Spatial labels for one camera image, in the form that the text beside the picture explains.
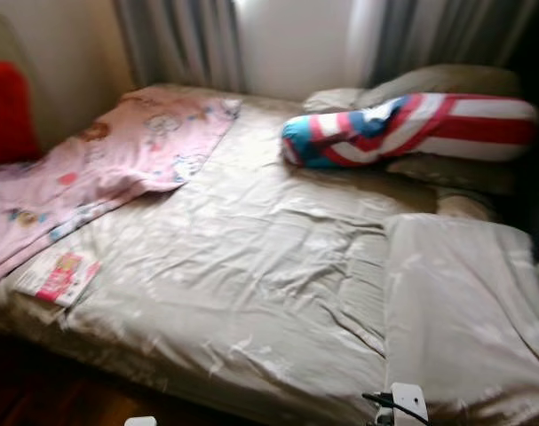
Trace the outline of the pink cartoon bear blanket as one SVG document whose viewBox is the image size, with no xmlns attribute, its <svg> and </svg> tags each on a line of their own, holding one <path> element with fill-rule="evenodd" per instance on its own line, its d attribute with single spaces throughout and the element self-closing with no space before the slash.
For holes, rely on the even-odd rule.
<svg viewBox="0 0 539 426">
<path fill-rule="evenodd" d="M 191 181 L 242 103 L 151 86 L 42 159 L 0 165 L 0 280 L 91 220 Z"/>
</svg>

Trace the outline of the pink white paperback book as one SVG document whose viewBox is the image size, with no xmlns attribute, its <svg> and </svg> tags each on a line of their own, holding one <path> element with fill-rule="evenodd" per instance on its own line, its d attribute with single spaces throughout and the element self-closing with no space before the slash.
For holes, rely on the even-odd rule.
<svg viewBox="0 0 539 426">
<path fill-rule="evenodd" d="M 73 307 L 98 275 L 101 263 L 87 252 L 66 252 L 31 261 L 16 277 L 18 293 L 62 308 Z"/>
</svg>

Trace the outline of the small beige rolled pillow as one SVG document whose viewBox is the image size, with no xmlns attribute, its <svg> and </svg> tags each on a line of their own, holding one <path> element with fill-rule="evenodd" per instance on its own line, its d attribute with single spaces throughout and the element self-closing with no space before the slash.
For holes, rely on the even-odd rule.
<svg viewBox="0 0 539 426">
<path fill-rule="evenodd" d="M 493 202 L 483 194 L 463 188 L 436 187 L 437 215 L 460 217 L 480 222 L 499 222 Z"/>
</svg>

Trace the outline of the folded beige floral duvet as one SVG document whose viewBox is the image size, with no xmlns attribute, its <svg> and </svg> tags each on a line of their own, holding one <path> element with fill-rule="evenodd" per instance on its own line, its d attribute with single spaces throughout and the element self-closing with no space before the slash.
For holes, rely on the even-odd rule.
<svg viewBox="0 0 539 426">
<path fill-rule="evenodd" d="M 386 380 L 432 426 L 539 426 L 539 263 L 507 225 L 434 214 L 385 224 Z"/>
</svg>

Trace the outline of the red white blue bolster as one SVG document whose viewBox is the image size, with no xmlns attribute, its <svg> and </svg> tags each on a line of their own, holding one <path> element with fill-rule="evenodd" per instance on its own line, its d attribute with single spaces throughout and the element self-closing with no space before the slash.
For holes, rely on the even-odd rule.
<svg viewBox="0 0 539 426">
<path fill-rule="evenodd" d="M 282 126 L 286 162 L 351 168 L 408 154 L 511 162 L 528 150 L 539 113 L 514 98 L 412 93 L 370 108 L 297 116 Z"/>
</svg>

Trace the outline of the olive beige pillow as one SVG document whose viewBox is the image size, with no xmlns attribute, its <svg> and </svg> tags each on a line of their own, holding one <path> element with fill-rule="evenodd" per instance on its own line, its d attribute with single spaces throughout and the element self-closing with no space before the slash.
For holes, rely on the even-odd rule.
<svg viewBox="0 0 539 426">
<path fill-rule="evenodd" d="M 393 78 L 363 91 L 354 101 L 357 108 L 417 92 L 463 93 L 475 96 L 519 98 L 519 77 L 512 70 L 475 65 L 435 65 Z M 387 163 L 387 173 L 406 176 L 428 185 L 464 188 L 492 195 L 510 195 L 514 175 L 500 163 L 476 162 L 438 154 L 403 155 Z"/>
</svg>

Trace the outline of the grey curtain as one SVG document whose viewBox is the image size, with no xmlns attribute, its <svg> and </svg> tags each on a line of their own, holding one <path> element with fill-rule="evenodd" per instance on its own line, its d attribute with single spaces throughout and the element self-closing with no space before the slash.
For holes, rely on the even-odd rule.
<svg viewBox="0 0 539 426">
<path fill-rule="evenodd" d="M 132 81 L 248 92 L 234 0 L 112 0 Z"/>
<path fill-rule="evenodd" d="M 383 0 L 367 85 L 430 65 L 502 67 L 538 0 Z"/>
</svg>

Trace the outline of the pale floral pillow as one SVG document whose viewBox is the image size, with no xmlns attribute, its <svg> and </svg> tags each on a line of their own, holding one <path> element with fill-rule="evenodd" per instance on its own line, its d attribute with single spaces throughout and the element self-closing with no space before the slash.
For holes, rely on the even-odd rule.
<svg viewBox="0 0 539 426">
<path fill-rule="evenodd" d="M 358 101 L 367 90 L 360 88 L 337 88 L 311 93 L 302 107 L 307 114 L 331 114 L 339 111 L 360 109 Z"/>
</svg>

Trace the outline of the bed with beige floral sheet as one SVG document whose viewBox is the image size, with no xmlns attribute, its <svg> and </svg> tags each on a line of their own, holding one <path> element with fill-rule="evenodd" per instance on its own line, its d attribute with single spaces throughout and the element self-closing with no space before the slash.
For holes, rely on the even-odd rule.
<svg viewBox="0 0 539 426">
<path fill-rule="evenodd" d="M 289 165 L 295 103 L 238 98 L 191 181 L 79 227 L 0 280 L 0 330 L 88 367 L 252 421 L 350 425 L 391 392 L 387 219 L 434 214 L 432 191 L 379 170 Z M 31 261 L 101 263 L 73 307 L 16 291 Z"/>
</svg>

